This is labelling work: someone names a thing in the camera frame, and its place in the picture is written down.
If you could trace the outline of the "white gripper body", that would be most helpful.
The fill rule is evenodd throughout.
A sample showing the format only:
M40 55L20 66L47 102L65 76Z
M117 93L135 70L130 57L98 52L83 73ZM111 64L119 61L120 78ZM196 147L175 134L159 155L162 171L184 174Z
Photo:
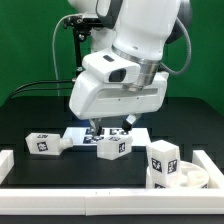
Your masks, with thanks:
M81 120L155 112L162 106L167 79L167 72L157 72L151 85L132 92L83 72L74 84L69 107Z

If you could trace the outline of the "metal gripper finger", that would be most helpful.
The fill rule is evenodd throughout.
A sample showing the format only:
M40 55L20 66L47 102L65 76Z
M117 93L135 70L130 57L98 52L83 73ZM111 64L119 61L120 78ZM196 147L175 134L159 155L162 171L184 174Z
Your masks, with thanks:
M100 126L100 119L93 118L89 120L90 123L90 133L93 136L100 136L102 132L102 127Z
M130 114L122 123L124 131L130 131L134 124L140 119L140 114Z

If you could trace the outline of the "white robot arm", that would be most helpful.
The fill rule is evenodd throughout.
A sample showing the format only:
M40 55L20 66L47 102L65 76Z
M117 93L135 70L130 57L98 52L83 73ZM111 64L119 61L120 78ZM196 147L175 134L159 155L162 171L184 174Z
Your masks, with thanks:
M103 118L124 115L130 131L140 116L158 110L173 71L161 62L164 45L189 36L190 0L69 0L82 19L99 27L98 47L82 61L69 102L99 135Z

